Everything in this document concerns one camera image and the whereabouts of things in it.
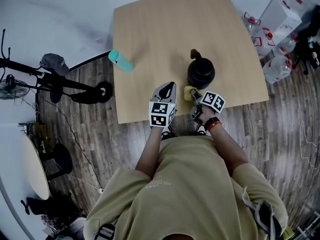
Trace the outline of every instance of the khaki shirt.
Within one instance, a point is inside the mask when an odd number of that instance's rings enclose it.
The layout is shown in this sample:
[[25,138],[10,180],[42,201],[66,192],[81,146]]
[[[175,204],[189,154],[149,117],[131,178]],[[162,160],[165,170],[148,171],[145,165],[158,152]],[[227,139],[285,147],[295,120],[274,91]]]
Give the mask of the khaki shirt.
[[167,139],[153,179],[133,169],[114,173],[86,219],[84,237],[92,240],[102,225],[113,224],[115,240],[162,240],[172,234],[194,240],[266,239],[242,201],[246,186],[252,203],[272,205],[284,231],[284,204],[252,164],[238,166],[230,177],[212,138]]

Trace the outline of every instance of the smartwatch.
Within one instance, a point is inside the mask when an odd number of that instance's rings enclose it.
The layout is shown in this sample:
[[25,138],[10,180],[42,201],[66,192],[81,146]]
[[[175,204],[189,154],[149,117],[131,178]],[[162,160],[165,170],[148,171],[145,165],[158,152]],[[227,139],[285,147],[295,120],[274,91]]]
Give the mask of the smartwatch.
[[206,121],[205,124],[204,124],[204,129],[205,129],[205,131],[208,130],[209,126],[213,125],[214,123],[218,123],[218,122],[221,123],[218,117],[215,116],[215,117],[210,118],[210,119],[209,119],[208,121]]

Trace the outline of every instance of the shoe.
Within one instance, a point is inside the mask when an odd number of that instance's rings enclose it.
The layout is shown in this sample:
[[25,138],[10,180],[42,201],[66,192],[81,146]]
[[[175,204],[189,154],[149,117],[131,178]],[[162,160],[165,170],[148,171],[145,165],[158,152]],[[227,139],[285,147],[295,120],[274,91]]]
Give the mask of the shoe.
[[206,135],[205,126],[203,124],[199,124],[196,127],[196,133],[197,133],[197,135]]
[[172,136],[172,129],[169,125],[168,127],[163,127],[161,139],[169,139]]

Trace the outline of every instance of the table top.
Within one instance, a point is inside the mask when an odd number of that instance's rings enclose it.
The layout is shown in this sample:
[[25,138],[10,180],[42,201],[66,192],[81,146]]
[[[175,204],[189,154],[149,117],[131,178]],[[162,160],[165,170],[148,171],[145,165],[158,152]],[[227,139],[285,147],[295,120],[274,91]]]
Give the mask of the table top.
[[21,143],[23,167],[26,177],[34,192],[43,200],[50,196],[46,172],[40,161],[38,151],[28,136],[23,136]]
[[184,100],[191,49],[211,60],[215,78],[205,89],[225,99],[225,108],[269,99],[256,49],[230,0],[140,0],[114,10],[113,49],[134,65],[114,65],[118,123],[148,120],[154,90],[175,82],[176,115]]

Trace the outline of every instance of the black jug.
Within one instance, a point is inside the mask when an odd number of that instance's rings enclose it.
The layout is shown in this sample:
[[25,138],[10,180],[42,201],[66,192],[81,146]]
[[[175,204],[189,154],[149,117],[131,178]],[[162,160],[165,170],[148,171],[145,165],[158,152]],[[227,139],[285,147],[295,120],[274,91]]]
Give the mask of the black jug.
[[196,49],[190,53],[191,59],[195,59],[188,67],[187,80],[189,85],[198,90],[207,88],[215,78],[215,68],[212,62],[207,58],[202,58]]

